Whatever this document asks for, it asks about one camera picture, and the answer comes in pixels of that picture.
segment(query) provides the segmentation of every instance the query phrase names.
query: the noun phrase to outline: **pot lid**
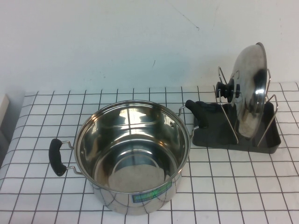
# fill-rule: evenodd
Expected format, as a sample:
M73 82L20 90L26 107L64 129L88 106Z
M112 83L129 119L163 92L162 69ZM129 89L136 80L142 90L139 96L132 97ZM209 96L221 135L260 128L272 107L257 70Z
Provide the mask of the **pot lid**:
M237 110L235 131L252 138L260 125L266 97L267 59L261 43L251 45L239 54L231 79L234 89L240 88L239 96L234 91L230 102Z

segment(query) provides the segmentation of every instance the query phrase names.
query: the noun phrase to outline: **grid pattern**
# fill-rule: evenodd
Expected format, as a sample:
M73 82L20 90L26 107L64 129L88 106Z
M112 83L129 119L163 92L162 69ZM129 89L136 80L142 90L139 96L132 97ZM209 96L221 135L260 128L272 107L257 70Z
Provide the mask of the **grid pattern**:
M299 220L299 87L274 83L282 140L274 154L258 154L192 144L174 198L143 216L111 212L93 195L84 177L69 170L57 177L49 166L53 138L75 141L98 109L128 100L150 100L178 112L188 99L215 102L214 87L134 88L99 92L37 92L24 99L13 140L0 169L1 224L171 223L295 224ZM193 115L181 117L189 131ZM63 145L62 162L77 166Z

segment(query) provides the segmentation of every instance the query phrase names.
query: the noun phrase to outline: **sticker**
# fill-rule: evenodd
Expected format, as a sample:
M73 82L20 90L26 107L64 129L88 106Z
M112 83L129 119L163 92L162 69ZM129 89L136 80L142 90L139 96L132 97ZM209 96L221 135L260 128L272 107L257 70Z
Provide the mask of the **sticker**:
M169 188L171 188L172 182L168 182L167 184L163 185L162 187L150 191L148 193L143 193L139 195L132 195L133 203L139 203L139 202L146 202L153 198L156 198L160 196L161 194L165 193Z

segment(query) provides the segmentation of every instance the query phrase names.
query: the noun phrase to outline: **black lid knob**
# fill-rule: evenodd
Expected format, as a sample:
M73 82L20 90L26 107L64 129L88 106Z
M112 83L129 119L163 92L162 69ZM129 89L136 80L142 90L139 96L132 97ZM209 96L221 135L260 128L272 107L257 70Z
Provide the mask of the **black lid knob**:
M232 102L233 97L234 97L234 87L235 87L235 82L231 78L227 84L217 82L216 85L216 92L215 95L217 98L219 97L224 97L228 99L228 102ZM240 85L236 85L236 91L235 91L235 97L239 98L240 96Z

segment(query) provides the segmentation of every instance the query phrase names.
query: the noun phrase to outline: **black pot handle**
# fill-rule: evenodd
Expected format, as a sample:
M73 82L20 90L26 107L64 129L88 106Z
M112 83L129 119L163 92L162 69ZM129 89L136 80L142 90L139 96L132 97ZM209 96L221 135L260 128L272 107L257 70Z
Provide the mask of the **black pot handle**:
M187 107L195 116L198 122L199 128L208 128L209 123L206 118L206 113L201 108L201 106L192 100L187 100L185 103L185 107Z
M52 139L49 148L49 160L54 173L57 176L62 176L66 172L66 166L61 162L60 147L62 141L59 139Z

